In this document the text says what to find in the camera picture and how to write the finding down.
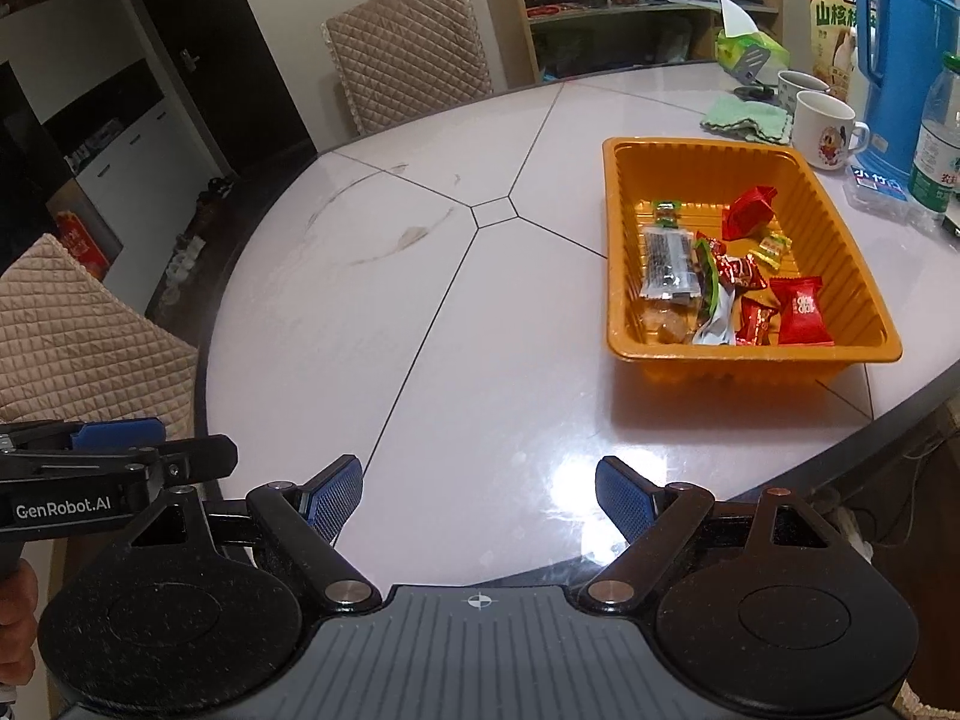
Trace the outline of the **person's left hand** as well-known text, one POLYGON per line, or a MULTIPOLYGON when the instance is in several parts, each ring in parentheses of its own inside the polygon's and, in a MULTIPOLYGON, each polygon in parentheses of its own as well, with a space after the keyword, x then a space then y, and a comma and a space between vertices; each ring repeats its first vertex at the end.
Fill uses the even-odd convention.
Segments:
POLYGON ((5 686, 26 686, 36 670, 37 598, 36 572, 20 559, 0 585, 0 681, 5 686))

